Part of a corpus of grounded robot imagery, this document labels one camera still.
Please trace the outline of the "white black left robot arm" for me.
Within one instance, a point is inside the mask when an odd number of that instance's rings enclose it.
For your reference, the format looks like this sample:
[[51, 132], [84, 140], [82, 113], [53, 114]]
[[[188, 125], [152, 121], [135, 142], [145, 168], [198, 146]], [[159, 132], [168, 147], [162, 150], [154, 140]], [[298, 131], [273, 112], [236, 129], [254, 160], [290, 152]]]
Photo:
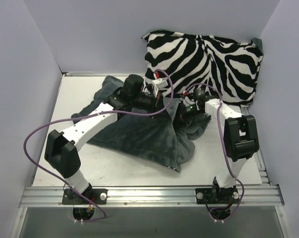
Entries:
[[44, 158], [75, 189], [73, 197], [78, 203], [89, 202], [92, 189], [80, 170], [79, 151], [83, 145], [122, 118], [124, 111], [130, 112], [136, 108], [151, 114], [162, 110], [164, 104], [161, 90], [167, 85], [166, 78], [145, 81], [131, 74], [123, 86], [115, 89], [90, 113], [88, 119], [82, 119], [61, 132], [52, 130], [48, 134]]

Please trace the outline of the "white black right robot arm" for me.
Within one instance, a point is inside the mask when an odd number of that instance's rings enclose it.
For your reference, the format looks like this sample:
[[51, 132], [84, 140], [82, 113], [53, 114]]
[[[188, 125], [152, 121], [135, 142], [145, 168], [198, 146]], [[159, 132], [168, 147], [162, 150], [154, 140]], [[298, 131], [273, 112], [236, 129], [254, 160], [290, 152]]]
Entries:
[[201, 88], [193, 92], [186, 90], [182, 98], [194, 101], [187, 106], [181, 116], [206, 113], [217, 121], [220, 141], [225, 159], [225, 168], [214, 178], [214, 188], [210, 196], [217, 203], [228, 197], [228, 189], [233, 189], [247, 161], [259, 150], [259, 140], [255, 117], [244, 115], [225, 104], [222, 96], [211, 96]]

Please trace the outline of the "grey zebra pillowcase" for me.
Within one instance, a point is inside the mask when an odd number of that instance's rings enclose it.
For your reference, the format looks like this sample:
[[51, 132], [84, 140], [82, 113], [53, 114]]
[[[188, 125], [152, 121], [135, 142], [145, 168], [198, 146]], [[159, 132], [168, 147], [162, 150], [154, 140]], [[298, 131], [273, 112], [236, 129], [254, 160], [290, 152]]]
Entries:
[[204, 134], [211, 116], [198, 113], [178, 120], [179, 99], [164, 98], [163, 101], [169, 107], [157, 117], [140, 117], [141, 110], [134, 109], [134, 116], [125, 115], [110, 124], [94, 135], [88, 144], [123, 152], [180, 172], [181, 165], [193, 158], [194, 140]]

